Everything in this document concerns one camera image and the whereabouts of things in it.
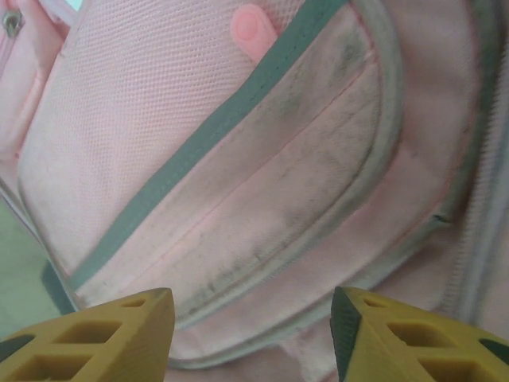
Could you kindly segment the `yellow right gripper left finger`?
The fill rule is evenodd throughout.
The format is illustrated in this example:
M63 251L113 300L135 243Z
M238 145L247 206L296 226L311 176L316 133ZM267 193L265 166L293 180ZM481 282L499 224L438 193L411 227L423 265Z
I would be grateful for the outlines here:
M156 288L25 327L0 341L0 382L163 382L174 322Z

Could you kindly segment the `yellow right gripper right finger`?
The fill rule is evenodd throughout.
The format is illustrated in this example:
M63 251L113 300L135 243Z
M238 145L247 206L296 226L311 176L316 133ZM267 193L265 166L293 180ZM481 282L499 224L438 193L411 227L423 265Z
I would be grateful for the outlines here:
M509 382L509 341L367 290L337 287L330 327L339 382Z

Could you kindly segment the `pink student backpack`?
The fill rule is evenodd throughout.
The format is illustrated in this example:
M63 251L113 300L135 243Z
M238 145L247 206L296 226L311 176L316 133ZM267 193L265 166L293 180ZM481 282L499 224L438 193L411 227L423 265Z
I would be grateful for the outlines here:
M339 382L337 287L509 341L509 0L0 0L0 196L163 382Z

